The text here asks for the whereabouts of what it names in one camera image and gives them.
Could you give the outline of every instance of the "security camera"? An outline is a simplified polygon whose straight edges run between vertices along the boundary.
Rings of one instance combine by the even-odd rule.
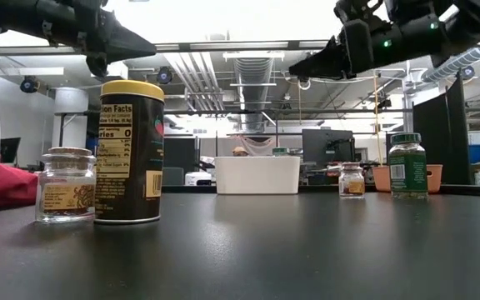
[[[23,78],[20,89],[24,93],[36,93],[40,88],[40,82],[34,76],[26,76]]]
[[[469,80],[475,76],[475,69],[472,66],[467,66],[462,70],[462,80]]]
[[[173,74],[169,67],[160,67],[157,74],[157,82],[160,84],[168,84],[173,80]]]

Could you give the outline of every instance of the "black table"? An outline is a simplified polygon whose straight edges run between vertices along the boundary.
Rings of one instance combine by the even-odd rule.
[[[480,197],[166,194],[159,222],[0,212],[0,299],[480,299]]]

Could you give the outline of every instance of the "nutrition facts label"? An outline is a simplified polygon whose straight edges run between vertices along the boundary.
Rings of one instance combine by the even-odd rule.
[[[133,105],[104,104],[99,118],[98,178],[129,178]]]

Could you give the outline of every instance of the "red cloth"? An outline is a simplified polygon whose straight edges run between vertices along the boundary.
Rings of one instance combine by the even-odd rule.
[[[38,176],[0,163],[0,207],[34,205]]]

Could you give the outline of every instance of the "jar lid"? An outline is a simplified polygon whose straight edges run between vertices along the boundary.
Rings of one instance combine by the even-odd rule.
[[[360,162],[344,162],[342,164],[344,168],[358,168],[360,167]]]
[[[362,169],[360,168],[360,162],[344,162],[342,164],[342,170],[358,171]]]
[[[101,86],[101,97],[111,94],[129,94],[150,97],[164,102],[164,91],[149,82],[113,80]]]
[[[287,147],[275,147],[272,149],[273,154],[288,154],[288,148]]]
[[[42,155],[45,163],[56,163],[55,168],[88,168],[89,163],[95,163],[92,151],[79,147],[52,147]]]
[[[422,136],[419,133],[405,132],[394,134],[390,137],[390,143],[392,145],[399,145],[404,143],[420,143]]]

